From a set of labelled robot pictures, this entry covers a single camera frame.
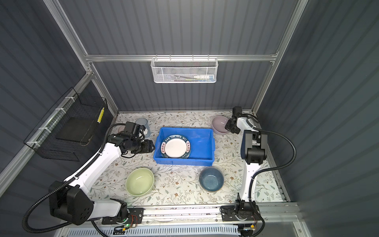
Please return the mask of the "pink ceramic bowl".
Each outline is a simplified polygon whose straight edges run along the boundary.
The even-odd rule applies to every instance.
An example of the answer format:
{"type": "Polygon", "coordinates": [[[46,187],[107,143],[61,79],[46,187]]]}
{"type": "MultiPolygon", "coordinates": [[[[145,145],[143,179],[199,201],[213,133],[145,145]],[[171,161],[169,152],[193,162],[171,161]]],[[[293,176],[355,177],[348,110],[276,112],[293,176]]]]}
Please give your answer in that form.
{"type": "Polygon", "coordinates": [[[226,135],[226,134],[230,133],[227,129],[225,129],[225,126],[226,126],[228,121],[229,121],[229,119],[227,117],[224,117],[224,116],[214,117],[212,120],[212,123],[211,123],[211,127],[212,127],[214,133],[216,133],[218,135],[226,135]]]}

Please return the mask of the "blue plastic bin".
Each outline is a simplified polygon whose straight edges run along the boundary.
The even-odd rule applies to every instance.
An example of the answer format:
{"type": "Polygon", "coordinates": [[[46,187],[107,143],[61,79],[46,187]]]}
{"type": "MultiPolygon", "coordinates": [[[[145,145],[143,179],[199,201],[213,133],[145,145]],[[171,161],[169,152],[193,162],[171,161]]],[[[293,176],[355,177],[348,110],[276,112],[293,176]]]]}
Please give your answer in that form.
{"type": "Polygon", "coordinates": [[[160,165],[211,166],[215,161],[213,130],[206,128],[162,127],[156,140],[154,160],[160,165]],[[186,153],[171,158],[164,149],[173,139],[186,143],[186,153]]]}

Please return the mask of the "green ceramic bowl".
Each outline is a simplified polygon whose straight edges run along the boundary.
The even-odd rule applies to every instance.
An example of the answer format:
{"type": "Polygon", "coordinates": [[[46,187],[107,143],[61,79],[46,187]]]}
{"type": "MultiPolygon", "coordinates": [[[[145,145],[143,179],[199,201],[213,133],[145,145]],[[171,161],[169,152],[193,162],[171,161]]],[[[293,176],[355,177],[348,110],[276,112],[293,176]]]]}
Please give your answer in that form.
{"type": "Polygon", "coordinates": [[[154,186],[155,177],[153,172],[145,167],[132,171],[126,179],[125,189],[134,196],[140,197],[150,192],[154,186]]]}

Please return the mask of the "white plate dark green rim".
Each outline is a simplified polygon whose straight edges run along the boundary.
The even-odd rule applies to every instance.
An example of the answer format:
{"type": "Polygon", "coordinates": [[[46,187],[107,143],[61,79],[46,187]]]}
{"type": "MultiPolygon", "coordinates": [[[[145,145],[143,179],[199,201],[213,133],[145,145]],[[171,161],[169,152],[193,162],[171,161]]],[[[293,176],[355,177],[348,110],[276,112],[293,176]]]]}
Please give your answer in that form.
{"type": "Polygon", "coordinates": [[[183,135],[170,135],[163,140],[160,151],[164,158],[187,159],[191,153],[191,143],[183,135]]]}

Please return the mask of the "dark blue ceramic bowl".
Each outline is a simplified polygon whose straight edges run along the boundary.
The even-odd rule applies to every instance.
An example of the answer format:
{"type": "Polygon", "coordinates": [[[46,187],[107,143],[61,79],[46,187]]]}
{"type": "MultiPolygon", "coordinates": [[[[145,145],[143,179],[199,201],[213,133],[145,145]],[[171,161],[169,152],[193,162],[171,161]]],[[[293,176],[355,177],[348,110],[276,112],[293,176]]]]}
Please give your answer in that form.
{"type": "Polygon", "coordinates": [[[224,185],[224,176],[218,168],[206,167],[199,175],[199,183],[206,191],[217,192],[224,185]]]}

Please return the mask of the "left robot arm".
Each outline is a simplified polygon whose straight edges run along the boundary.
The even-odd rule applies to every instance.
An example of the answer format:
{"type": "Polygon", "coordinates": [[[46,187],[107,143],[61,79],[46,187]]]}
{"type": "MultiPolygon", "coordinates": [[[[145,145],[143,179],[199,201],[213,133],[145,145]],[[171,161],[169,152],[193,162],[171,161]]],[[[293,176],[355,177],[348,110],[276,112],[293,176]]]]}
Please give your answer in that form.
{"type": "Polygon", "coordinates": [[[121,223],[128,219],[129,211],[124,201],[94,201],[88,196],[95,181],[117,158],[130,159],[155,150],[153,141],[146,139],[148,130],[144,125],[126,122],[122,126],[122,131],[111,134],[114,128],[111,125],[99,150],[74,174],[49,187],[53,192],[49,197],[49,211],[53,217],[75,225],[104,217],[115,218],[121,223]]]}

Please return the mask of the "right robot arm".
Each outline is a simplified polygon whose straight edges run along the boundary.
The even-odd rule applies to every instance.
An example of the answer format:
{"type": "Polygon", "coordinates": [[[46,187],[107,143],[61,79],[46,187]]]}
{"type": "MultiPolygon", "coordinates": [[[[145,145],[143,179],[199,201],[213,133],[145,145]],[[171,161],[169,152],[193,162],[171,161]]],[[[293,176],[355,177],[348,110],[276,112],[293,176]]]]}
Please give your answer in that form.
{"type": "Polygon", "coordinates": [[[255,118],[254,115],[243,113],[241,107],[235,106],[232,110],[232,117],[225,125],[225,129],[231,133],[242,133],[240,156],[244,161],[243,179],[234,210],[239,220],[252,218],[256,212],[256,176],[267,157],[267,136],[254,126],[255,118]]]}

